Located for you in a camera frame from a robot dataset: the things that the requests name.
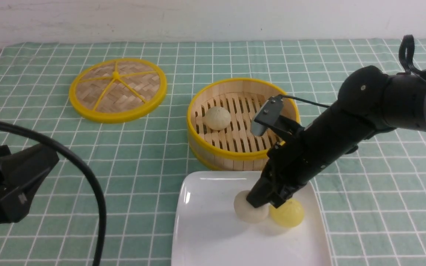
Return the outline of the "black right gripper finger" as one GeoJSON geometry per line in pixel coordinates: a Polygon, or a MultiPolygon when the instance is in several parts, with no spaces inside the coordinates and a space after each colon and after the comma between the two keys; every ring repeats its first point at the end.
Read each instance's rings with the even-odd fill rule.
{"type": "Polygon", "coordinates": [[[262,207],[266,204],[273,204],[276,194],[274,182],[266,177],[260,177],[246,196],[246,201],[252,207],[262,207]]]}
{"type": "Polygon", "coordinates": [[[296,192],[296,186],[275,185],[270,196],[270,204],[274,208],[279,208],[291,199],[296,192]]]}

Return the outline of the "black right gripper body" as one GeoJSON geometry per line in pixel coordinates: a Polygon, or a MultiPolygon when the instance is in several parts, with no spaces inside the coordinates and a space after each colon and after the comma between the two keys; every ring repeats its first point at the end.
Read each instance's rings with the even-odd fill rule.
{"type": "Polygon", "coordinates": [[[303,127],[301,133],[269,149],[261,177],[274,185],[296,186],[298,191],[365,138],[365,120],[339,102],[303,127]]]}

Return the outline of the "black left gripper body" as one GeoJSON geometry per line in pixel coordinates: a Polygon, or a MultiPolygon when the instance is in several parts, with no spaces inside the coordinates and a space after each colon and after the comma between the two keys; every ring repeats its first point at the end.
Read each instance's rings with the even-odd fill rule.
{"type": "Polygon", "coordinates": [[[18,223],[29,214],[36,192],[58,162],[57,152],[43,144],[17,153],[0,146],[0,224],[18,223]]]}

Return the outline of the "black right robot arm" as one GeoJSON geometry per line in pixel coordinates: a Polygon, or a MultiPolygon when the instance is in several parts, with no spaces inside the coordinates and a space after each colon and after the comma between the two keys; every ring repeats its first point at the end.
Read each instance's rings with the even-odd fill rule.
{"type": "Polygon", "coordinates": [[[418,76],[360,68],[342,83],[337,100],[306,127],[282,115],[286,98],[270,97],[253,118],[254,135],[270,129],[283,140],[268,150],[261,176],[246,197],[254,208],[279,208],[363,140],[395,129],[426,132],[426,69],[418,76]]]}

